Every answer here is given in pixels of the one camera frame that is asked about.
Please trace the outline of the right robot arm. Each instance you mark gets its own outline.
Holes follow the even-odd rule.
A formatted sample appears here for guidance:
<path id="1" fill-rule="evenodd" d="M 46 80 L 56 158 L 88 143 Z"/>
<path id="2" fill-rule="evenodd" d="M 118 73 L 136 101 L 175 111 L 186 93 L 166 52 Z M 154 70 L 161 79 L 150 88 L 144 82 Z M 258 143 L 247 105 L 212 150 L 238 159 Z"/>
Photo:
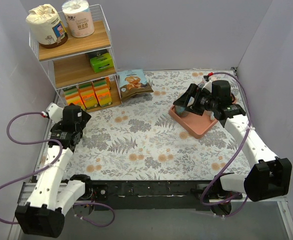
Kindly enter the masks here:
<path id="1" fill-rule="evenodd" d="M 248 175 L 220 173 L 206 188 L 213 194 L 226 198 L 231 192 L 245 194 L 251 201 L 285 196 L 289 192 L 292 164 L 288 158 L 278 157 L 262 141 L 245 110 L 234 103 L 231 86 L 226 80 L 215 80 L 200 87 L 190 84 L 184 94 L 173 102 L 189 113 L 213 113 L 216 120 L 236 140 L 249 163 Z"/>

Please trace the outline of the light blue mug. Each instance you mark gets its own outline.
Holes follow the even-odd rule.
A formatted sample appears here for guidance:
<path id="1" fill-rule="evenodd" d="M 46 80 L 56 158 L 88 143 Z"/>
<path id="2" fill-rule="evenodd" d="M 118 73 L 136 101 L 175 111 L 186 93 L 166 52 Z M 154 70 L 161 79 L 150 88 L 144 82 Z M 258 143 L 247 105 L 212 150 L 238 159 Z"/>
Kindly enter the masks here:
<path id="1" fill-rule="evenodd" d="M 191 96 L 188 102 L 188 106 L 191 106 L 194 103 L 195 99 Z"/>

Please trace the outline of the patterned blue mug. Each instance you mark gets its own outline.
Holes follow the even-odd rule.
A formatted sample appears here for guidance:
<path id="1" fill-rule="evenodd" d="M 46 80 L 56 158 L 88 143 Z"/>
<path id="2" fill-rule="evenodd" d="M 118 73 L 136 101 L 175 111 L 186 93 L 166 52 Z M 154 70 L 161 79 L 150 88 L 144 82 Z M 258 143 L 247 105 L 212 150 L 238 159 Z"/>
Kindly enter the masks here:
<path id="1" fill-rule="evenodd" d="M 186 110 L 185 107 L 182 106 L 175 106 L 174 107 L 175 113 L 180 117 L 180 118 L 185 118 L 189 115 L 189 112 Z"/>

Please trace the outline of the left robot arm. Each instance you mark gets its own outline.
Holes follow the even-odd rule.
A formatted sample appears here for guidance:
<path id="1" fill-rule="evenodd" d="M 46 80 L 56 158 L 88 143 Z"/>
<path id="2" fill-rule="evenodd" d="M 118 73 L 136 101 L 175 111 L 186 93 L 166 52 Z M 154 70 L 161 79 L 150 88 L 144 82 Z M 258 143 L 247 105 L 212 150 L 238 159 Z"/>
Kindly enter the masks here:
<path id="1" fill-rule="evenodd" d="M 57 238 L 65 224 L 65 216 L 80 198 L 88 200 L 93 194 L 84 180 L 69 180 L 59 191 L 65 169 L 91 119 L 80 106 L 64 108 L 52 103 L 46 109 L 54 121 L 46 154 L 44 171 L 24 205 L 15 210 L 15 217 L 25 234 Z"/>

